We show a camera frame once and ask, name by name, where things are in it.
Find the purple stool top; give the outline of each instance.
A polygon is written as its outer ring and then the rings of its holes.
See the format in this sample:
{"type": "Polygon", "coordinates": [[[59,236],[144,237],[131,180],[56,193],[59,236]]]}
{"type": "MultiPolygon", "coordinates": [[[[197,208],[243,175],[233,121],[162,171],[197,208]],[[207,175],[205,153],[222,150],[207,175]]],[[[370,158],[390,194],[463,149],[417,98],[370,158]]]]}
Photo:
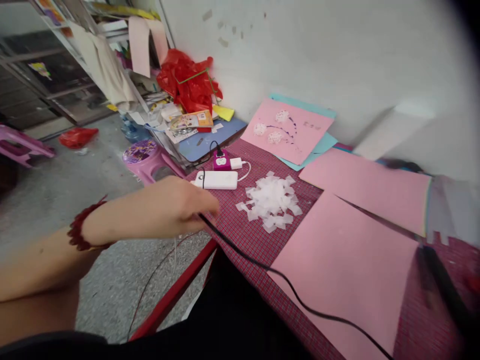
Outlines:
{"type": "Polygon", "coordinates": [[[125,150],[122,159],[125,164],[136,164],[145,160],[150,155],[154,155],[158,150],[158,145],[152,140],[142,140],[134,143],[125,150]]]}

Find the red checkered tablecloth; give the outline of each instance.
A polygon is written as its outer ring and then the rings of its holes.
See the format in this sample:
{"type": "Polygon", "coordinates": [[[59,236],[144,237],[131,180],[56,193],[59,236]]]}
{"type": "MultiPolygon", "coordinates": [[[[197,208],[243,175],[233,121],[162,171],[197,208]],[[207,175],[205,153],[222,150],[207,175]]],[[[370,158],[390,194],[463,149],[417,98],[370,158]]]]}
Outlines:
{"type": "MultiPolygon", "coordinates": [[[[232,158],[240,157],[242,160],[250,162],[251,172],[246,179],[238,183],[235,191],[211,190],[220,201],[217,227],[251,257],[271,265],[305,214],[320,197],[322,191],[300,180],[298,172],[289,168],[269,152],[246,141],[239,139],[226,149],[232,158]],[[281,178],[291,175],[296,180],[292,187],[298,197],[298,205],[303,210],[303,215],[295,216],[293,224],[287,225],[286,230],[276,229],[271,234],[262,228],[260,220],[249,222],[247,213],[238,211],[235,207],[235,204],[247,200],[245,188],[255,187],[255,181],[265,177],[268,171],[273,171],[276,176],[281,178]]],[[[205,164],[205,169],[207,171],[213,169],[212,161],[205,164]]],[[[242,170],[238,171],[239,177],[243,176],[246,171],[247,167],[244,166],[242,170]]],[[[190,174],[187,179],[193,180],[195,176],[196,172],[190,174]]],[[[213,235],[213,238],[219,242],[233,264],[316,358],[343,359],[337,349],[280,290],[266,271],[244,260],[216,236],[213,235]]],[[[474,306],[473,294],[466,288],[464,278],[467,275],[479,273],[478,251],[463,241],[453,238],[450,238],[450,246],[437,243],[433,247],[463,300],[472,309],[474,306]]],[[[413,261],[398,324],[393,354],[396,360],[458,358],[462,343],[460,336],[439,295],[436,300],[435,309],[427,309],[420,287],[417,262],[413,261]]]]}

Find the white wall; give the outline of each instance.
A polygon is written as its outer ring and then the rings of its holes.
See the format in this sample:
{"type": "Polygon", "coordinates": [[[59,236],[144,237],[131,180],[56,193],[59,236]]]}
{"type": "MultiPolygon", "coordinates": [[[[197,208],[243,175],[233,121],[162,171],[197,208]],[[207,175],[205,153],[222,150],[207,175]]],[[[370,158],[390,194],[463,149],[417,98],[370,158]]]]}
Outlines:
{"type": "Polygon", "coordinates": [[[414,101],[437,119],[392,154],[480,183],[477,69],[442,1],[161,3],[176,47],[195,61],[214,58],[223,104],[242,120],[279,92],[337,111],[329,132],[353,144],[379,114],[414,101]]]}

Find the red beaded bracelet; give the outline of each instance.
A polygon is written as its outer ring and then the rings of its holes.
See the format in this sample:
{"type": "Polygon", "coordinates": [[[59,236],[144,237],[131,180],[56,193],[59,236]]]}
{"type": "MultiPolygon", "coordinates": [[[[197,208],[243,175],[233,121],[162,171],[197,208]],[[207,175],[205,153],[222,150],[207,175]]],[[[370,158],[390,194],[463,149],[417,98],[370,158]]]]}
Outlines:
{"type": "Polygon", "coordinates": [[[96,204],[93,204],[90,207],[87,207],[85,210],[83,210],[81,213],[79,213],[77,216],[75,216],[75,219],[73,222],[70,224],[70,231],[68,231],[66,234],[71,237],[69,243],[70,245],[76,245],[76,249],[78,251],[84,251],[84,250],[103,250],[103,249],[108,249],[110,245],[113,243],[109,243],[106,245],[102,246],[92,246],[88,241],[86,241],[82,235],[82,226],[84,224],[85,219],[94,212],[95,209],[101,207],[103,204],[106,203],[104,199],[107,197],[105,195],[104,197],[101,198],[99,202],[96,204]]]}

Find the red plastic bag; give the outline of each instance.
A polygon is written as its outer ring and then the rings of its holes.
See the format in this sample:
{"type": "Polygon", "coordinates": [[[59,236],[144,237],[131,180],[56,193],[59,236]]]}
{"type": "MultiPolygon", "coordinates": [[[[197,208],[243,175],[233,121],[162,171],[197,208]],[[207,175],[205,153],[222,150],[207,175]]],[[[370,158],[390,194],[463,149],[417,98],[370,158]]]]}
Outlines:
{"type": "Polygon", "coordinates": [[[219,84],[213,80],[210,83],[206,72],[184,83],[181,82],[201,73],[206,68],[211,69],[213,62],[213,57],[209,56],[205,61],[195,63],[184,52],[169,49],[156,81],[173,97],[173,102],[181,104],[187,113],[202,110],[210,110],[212,113],[212,95],[219,99],[224,98],[219,84]]]}
{"type": "Polygon", "coordinates": [[[76,127],[70,131],[64,132],[62,135],[60,135],[58,140],[60,141],[60,144],[69,149],[81,149],[98,132],[99,130],[97,128],[87,129],[83,127],[76,127]]]}

